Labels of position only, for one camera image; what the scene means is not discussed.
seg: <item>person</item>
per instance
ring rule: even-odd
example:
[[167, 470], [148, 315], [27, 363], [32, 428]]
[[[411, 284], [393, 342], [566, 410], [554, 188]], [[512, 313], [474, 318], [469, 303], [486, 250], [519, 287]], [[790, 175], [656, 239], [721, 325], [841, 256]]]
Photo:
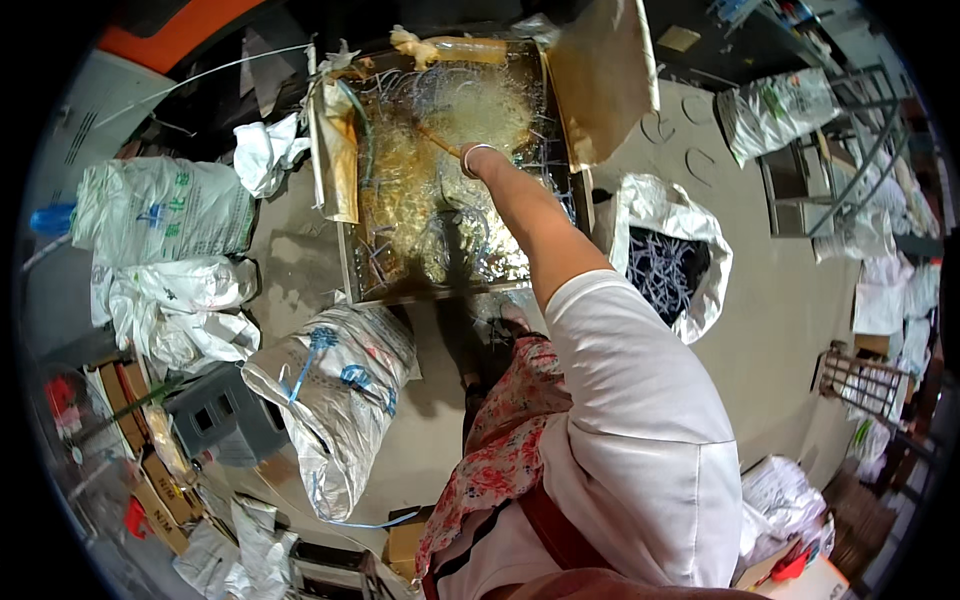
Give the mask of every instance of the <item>person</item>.
[[477, 396], [416, 555], [434, 598], [756, 597], [727, 588], [736, 444], [706, 370], [536, 180], [461, 147], [530, 260], [552, 337], [504, 315], [513, 361]]

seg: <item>bracelet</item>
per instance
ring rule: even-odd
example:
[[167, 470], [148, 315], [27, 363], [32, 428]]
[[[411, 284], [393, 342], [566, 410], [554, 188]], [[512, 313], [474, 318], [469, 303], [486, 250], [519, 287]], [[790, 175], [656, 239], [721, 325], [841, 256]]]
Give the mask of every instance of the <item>bracelet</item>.
[[476, 150], [477, 148], [490, 148], [491, 150], [496, 150], [496, 148], [494, 148], [490, 144], [477, 144], [476, 146], [470, 146], [469, 150], [464, 152], [464, 155], [460, 157], [460, 163], [461, 163], [460, 166], [463, 168], [464, 173], [467, 174], [467, 177], [471, 178], [472, 180], [479, 180], [480, 178], [477, 177], [476, 173], [473, 173], [473, 171], [470, 171], [470, 168], [467, 165], [467, 157], [470, 156], [470, 153]]

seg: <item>hand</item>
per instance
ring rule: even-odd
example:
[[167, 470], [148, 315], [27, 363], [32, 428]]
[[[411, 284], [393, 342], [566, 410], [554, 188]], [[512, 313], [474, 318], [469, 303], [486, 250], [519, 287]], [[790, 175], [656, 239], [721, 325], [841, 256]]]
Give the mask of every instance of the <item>hand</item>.
[[489, 144], [468, 142], [460, 147], [460, 170], [472, 180], [482, 179], [480, 173], [483, 164], [494, 156], [504, 157]]

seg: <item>concrete floor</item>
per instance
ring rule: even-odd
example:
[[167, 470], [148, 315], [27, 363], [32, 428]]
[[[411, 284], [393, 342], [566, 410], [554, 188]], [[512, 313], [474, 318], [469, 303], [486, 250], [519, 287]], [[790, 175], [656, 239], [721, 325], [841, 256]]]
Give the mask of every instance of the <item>concrete floor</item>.
[[[858, 263], [833, 259], [815, 265], [807, 240], [771, 239], [766, 201], [755, 164], [740, 169], [714, 123], [711, 94], [660, 82], [666, 142], [654, 144], [637, 126], [608, 163], [594, 172], [595, 184], [615, 191], [623, 173], [653, 173], [683, 186], [694, 202], [717, 217], [733, 248], [734, 262], [723, 315], [693, 350], [709, 371], [730, 414], [742, 467], [769, 453], [802, 459], [814, 485], [824, 486], [839, 466], [852, 434], [839, 407], [808, 390], [817, 354], [831, 339], [851, 338], [849, 318]], [[681, 109], [684, 102], [691, 122]], [[657, 131], [647, 117], [646, 130]], [[688, 148], [715, 163], [684, 164]], [[292, 173], [286, 189], [262, 203], [250, 257], [260, 266], [261, 294], [248, 309], [268, 346], [332, 302], [341, 284], [336, 234], [313, 203], [309, 162]], [[543, 327], [532, 294], [517, 294], [535, 327]], [[397, 402], [396, 418], [373, 465], [366, 492], [351, 521], [379, 523], [388, 512], [432, 504], [460, 458], [463, 393], [452, 359], [441, 342], [429, 303], [407, 307], [423, 379], [411, 381]], [[308, 540], [352, 547], [342, 535], [379, 552], [379, 529], [329, 525], [314, 518], [296, 470], [295, 455], [278, 457], [264, 477], [251, 470], [214, 468], [211, 486], [251, 493], [276, 504]]]

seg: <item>white t-shirt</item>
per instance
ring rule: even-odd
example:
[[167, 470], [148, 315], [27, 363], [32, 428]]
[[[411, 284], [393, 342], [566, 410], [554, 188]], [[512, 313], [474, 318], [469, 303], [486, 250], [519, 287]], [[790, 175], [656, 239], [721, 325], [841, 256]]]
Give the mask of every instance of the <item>white t-shirt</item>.
[[[573, 398], [540, 437], [550, 498], [624, 576], [726, 588], [740, 477], [730, 421], [703, 365], [614, 271], [572, 278], [545, 318]], [[459, 565], [437, 580], [442, 600], [478, 600], [560, 570], [515, 502], [470, 514], [432, 563], [435, 573]]]

